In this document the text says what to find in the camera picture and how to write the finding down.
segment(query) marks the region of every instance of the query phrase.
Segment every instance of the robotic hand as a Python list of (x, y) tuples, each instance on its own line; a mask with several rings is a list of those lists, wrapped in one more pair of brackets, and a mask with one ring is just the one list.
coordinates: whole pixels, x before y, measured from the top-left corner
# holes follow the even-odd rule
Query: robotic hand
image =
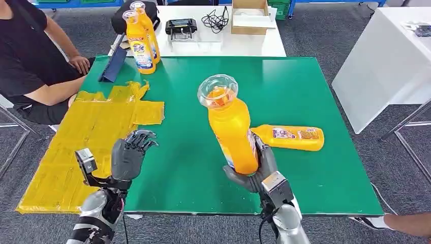
[(75, 152), (84, 183), (100, 189), (89, 195), (81, 206), (81, 215), (67, 244), (110, 244), (119, 219), (123, 217), (126, 195), (132, 180), (141, 172), (145, 152), (156, 135), (151, 131), (133, 131), (126, 140), (118, 139), (112, 148), (108, 178), (94, 177), (95, 159), (88, 148)]
[(250, 192), (258, 193), (262, 207), (262, 225), (267, 221), (275, 233), (277, 244), (309, 244), (301, 226), (302, 214), (286, 178), (277, 170), (271, 147), (255, 135), (259, 168), (251, 176), (236, 173), (226, 165), (223, 170), (228, 179)]

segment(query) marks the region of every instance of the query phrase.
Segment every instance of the green table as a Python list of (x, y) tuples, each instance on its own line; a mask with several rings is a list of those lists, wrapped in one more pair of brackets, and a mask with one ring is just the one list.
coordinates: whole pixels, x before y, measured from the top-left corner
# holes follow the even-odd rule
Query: green table
[(323, 129), (318, 152), (273, 148), (279, 171), (289, 180), (303, 215), (382, 215), (383, 211), (315, 58), (166, 57), (151, 75), (137, 73), (127, 58), (113, 83), (97, 78), (108, 62), (98, 57), (82, 87), (105, 96), (129, 80), (150, 83), (144, 100), (164, 101), (159, 147), (147, 152), (133, 180), (125, 211), (255, 215), (257, 194), (228, 181), (226, 160), (197, 99), (208, 76), (228, 74), (249, 107), (251, 126), (314, 126)]

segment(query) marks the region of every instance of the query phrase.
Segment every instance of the robotic finger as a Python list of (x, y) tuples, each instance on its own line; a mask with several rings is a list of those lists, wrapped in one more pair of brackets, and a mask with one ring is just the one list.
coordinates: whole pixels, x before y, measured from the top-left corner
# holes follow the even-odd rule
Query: robotic finger
[(126, 139), (126, 149), (137, 150), (141, 153), (145, 153), (150, 146), (156, 145), (157, 142), (153, 141), (156, 134), (152, 131), (147, 130), (136, 130), (133, 131)]

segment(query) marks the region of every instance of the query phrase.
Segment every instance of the yellow plastic sheet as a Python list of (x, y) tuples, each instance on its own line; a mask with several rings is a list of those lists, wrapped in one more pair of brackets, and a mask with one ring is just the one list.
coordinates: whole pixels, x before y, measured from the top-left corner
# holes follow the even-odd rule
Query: yellow plastic sheet
[(138, 124), (160, 124), (164, 118), (163, 102), (140, 101), (148, 89), (148, 83), (141, 87), (129, 82), (128, 86), (114, 86), (108, 99), (102, 93), (80, 91), (16, 210), (23, 214), (79, 213), (78, 206), (98, 188), (84, 185), (74, 152), (88, 147), (98, 166), (93, 174), (109, 176), (115, 141)]
[(165, 103), (138, 101), (132, 115), (132, 123), (135, 125), (159, 125), (165, 118)]

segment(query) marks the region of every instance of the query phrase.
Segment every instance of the blue shelf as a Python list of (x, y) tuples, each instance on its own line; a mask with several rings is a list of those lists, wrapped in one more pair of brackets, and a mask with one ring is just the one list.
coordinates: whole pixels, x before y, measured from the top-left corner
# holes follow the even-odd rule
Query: blue shelf
[(115, 0), (111, 3), (83, 4), (81, 0), (70, 0), (68, 3), (37, 3), (39, 9), (61, 9), (61, 8), (98, 8), (98, 7), (119, 7), (123, 0)]

